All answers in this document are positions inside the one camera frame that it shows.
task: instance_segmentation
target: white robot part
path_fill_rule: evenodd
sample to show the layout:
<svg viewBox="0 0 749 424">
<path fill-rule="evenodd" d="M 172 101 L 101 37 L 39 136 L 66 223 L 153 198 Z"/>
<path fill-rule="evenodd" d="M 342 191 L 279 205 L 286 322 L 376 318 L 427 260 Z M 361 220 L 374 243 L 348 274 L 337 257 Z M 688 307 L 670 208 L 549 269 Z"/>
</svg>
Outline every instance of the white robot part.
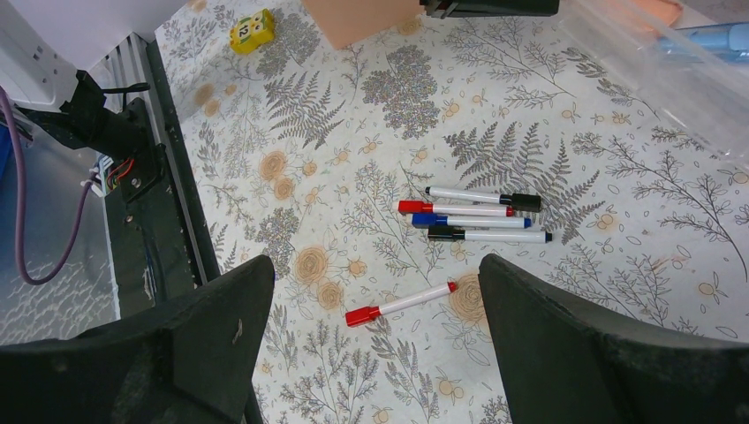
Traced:
<svg viewBox="0 0 749 424">
<path fill-rule="evenodd" d="M 59 112 L 78 86 L 76 68 L 0 0 L 0 86 L 21 108 Z"/>
</svg>

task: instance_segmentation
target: yellow toy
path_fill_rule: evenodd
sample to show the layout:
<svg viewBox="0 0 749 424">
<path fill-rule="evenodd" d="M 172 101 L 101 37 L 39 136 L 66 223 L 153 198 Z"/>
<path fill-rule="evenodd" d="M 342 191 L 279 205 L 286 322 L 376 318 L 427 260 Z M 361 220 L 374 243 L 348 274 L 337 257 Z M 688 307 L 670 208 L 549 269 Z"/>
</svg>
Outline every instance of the yellow toy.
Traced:
<svg viewBox="0 0 749 424">
<path fill-rule="evenodd" d="M 240 19 L 229 30 L 229 46 L 240 55 L 246 55 L 276 38 L 275 29 L 273 15 L 268 9 L 263 9 L 249 18 Z"/>
</svg>

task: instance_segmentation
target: red marker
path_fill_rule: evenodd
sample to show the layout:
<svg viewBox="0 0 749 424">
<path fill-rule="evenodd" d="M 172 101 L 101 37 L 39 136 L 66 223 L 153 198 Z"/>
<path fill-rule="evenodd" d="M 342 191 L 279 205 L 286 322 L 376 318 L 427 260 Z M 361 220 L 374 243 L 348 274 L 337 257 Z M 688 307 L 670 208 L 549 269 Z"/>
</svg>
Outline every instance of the red marker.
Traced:
<svg viewBox="0 0 749 424">
<path fill-rule="evenodd" d="M 397 201 L 393 208 L 401 214 L 446 214 L 470 216 L 514 216 L 512 206 L 504 205 L 436 205 L 424 201 Z"/>
<path fill-rule="evenodd" d="M 421 293 L 412 294 L 406 298 L 393 300 L 390 303 L 380 305 L 378 307 L 360 307 L 359 309 L 346 313 L 346 325 L 349 327 L 356 327 L 361 324 L 366 324 L 377 319 L 380 315 L 391 314 L 419 303 L 424 303 L 431 299 L 441 298 L 446 296 L 458 289 L 458 285 L 453 282 L 448 282 L 439 287 L 432 287 L 429 290 L 422 291 Z"/>
</svg>

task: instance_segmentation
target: blue marker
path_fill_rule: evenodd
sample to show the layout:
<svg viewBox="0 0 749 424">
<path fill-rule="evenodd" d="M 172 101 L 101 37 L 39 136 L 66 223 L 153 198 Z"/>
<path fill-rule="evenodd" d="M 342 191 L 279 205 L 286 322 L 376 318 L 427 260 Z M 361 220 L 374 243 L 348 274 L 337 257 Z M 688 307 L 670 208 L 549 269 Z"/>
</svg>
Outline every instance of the blue marker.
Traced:
<svg viewBox="0 0 749 424">
<path fill-rule="evenodd" d="M 749 63 L 749 22 L 695 26 L 681 28 L 677 32 L 725 62 Z M 658 43 L 669 57 L 689 62 L 700 61 L 670 38 L 662 37 Z"/>
<path fill-rule="evenodd" d="M 517 216 L 445 216 L 437 214 L 413 214 L 410 215 L 411 225 L 416 228 L 428 228 L 432 226 L 451 225 L 457 227 L 479 227 L 479 228 L 528 228 L 531 226 L 531 218 Z"/>
</svg>

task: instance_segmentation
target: red wire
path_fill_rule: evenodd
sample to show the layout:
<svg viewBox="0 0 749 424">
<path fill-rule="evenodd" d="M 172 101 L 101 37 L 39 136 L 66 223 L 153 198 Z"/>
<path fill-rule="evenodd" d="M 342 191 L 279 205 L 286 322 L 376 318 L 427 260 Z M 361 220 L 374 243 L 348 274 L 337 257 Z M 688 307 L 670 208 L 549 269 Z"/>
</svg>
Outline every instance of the red wire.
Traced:
<svg viewBox="0 0 749 424">
<path fill-rule="evenodd" d="M 130 163 L 130 167 L 128 167 L 128 168 L 127 168 L 127 170 L 128 170 L 128 171 L 130 171 L 130 169 L 132 168 L 132 163 L 133 163 L 133 162 L 134 162 L 134 160 L 133 160 L 132 158 L 129 158 L 129 159 L 127 159 L 126 161 L 124 161 L 124 162 L 120 163 L 120 164 L 119 164 L 119 165 L 118 165 L 118 166 L 117 166 L 117 167 L 116 167 L 116 168 L 115 168 L 114 170 L 112 170 L 112 172 L 110 172 L 110 174 L 109 174 L 109 175 L 107 176 L 107 187 L 108 187 L 108 188 L 109 188 L 110 190 L 112 190 L 112 188 L 113 188 L 113 187 L 112 187 L 112 181 L 111 181 L 111 180 L 112 180 L 112 177 L 114 177 L 114 175 L 115 175 L 115 174 L 117 173 L 117 171 L 118 171 L 118 170 L 119 170 L 120 168 L 122 168 L 123 166 L 127 165 L 128 163 Z"/>
<path fill-rule="evenodd" d="M 132 169 L 132 165 L 134 163 L 135 163 L 135 160 L 131 159 L 130 160 L 130 165 L 127 166 L 127 169 L 125 170 L 125 172 L 123 172 L 121 175 L 117 175 L 117 183 L 118 184 L 119 184 L 119 181 L 122 179 L 122 177 L 124 177 L 125 175 L 127 175 L 130 172 L 130 170 Z"/>
</svg>

